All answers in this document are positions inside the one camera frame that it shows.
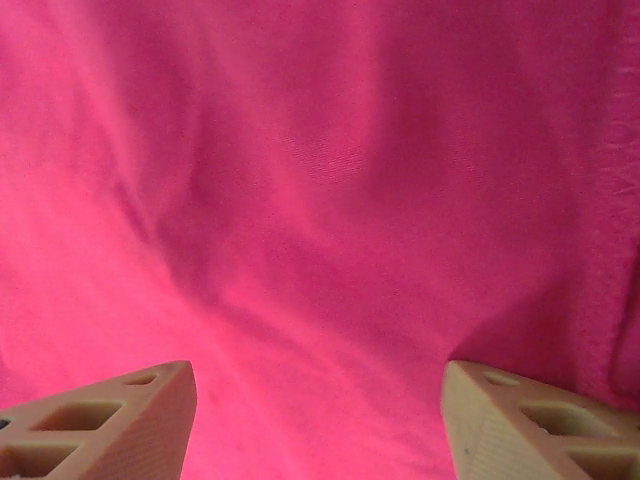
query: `tan plastic part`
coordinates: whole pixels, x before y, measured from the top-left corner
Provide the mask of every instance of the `tan plastic part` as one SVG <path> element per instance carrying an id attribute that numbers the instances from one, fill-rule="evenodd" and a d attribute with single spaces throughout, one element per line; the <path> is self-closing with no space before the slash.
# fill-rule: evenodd
<path id="1" fill-rule="evenodd" d="M 177 480 L 195 408 L 173 362 L 4 410 L 0 478 Z"/>
<path id="2" fill-rule="evenodd" d="M 640 415 L 450 362 L 442 414 L 460 480 L 640 480 Z"/>

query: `hollow square cutout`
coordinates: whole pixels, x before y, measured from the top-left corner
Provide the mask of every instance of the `hollow square cutout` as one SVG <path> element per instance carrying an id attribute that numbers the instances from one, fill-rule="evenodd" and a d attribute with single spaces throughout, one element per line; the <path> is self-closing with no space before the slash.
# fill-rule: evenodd
<path id="1" fill-rule="evenodd" d="M 78 402 L 65 405 L 32 430 L 97 430 L 120 408 L 117 402 Z"/>
<path id="2" fill-rule="evenodd" d="M 593 480 L 640 480 L 640 452 L 578 450 L 567 455 Z"/>
<path id="3" fill-rule="evenodd" d="M 520 411 L 551 435 L 591 438 L 617 436 L 595 415 L 570 403 L 527 403 L 520 406 Z"/>
<path id="4" fill-rule="evenodd" d="M 0 478 L 49 475 L 77 445 L 10 445 L 0 451 Z"/>

